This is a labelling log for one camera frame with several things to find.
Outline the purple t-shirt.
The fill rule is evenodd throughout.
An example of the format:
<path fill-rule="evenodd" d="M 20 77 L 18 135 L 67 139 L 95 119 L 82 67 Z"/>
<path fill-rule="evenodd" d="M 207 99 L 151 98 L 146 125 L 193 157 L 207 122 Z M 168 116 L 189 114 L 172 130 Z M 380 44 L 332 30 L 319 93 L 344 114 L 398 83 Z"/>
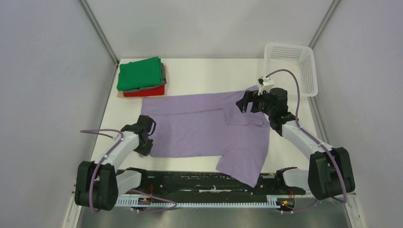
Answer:
<path fill-rule="evenodd" d="M 269 149 L 263 113 L 242 113 L 244 91 L 146 98 L 141 114 L 156 122 L 150 155 L 156 158 L 219 156 L 216 170 L 256 186 Z"/>

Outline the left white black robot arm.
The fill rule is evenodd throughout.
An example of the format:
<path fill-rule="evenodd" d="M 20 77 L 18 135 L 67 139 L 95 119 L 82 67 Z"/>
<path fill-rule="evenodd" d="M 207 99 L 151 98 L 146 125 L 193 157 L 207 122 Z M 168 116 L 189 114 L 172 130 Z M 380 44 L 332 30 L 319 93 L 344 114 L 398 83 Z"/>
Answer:
<path fill-rule="evenodd" d="M 156 122 L 147 115 L 140 115 L 134 124 L 127 124 L 117 134 L 113 145 L 99 158 L 82 161 L 77 168 L 74 201 L 78 206 L 93 212 L 110 211 L 118 197 L 130 190 L 145 193 L 149 189 L 147 171 L 138 168 L 120 169 L 132 152 L 148 156 L 153 146 L 151 135 Z"/>

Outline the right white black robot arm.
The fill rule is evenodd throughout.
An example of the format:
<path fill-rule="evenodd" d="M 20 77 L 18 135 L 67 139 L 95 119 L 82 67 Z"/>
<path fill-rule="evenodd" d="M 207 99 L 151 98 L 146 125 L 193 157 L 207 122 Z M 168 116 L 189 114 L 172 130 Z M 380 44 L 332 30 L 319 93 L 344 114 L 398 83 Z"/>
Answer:
<path fill-rule="evenodd" d="M 281 88 L 259 94 L 247 90 L 236 102 L 242 113 L 263 113 L 272 130 L 296 146 L 308 159 L 309 168 L 288 167 L 276 172 L 274 186 L 286 194 L 293 187 L 310 191 L 317 200 L 332 198 L 347 202 L 347 194 L 355 190 L 355 180 L 348 151 L 335 148 L 313 136 L 288 110 L 288 93 Z"/>

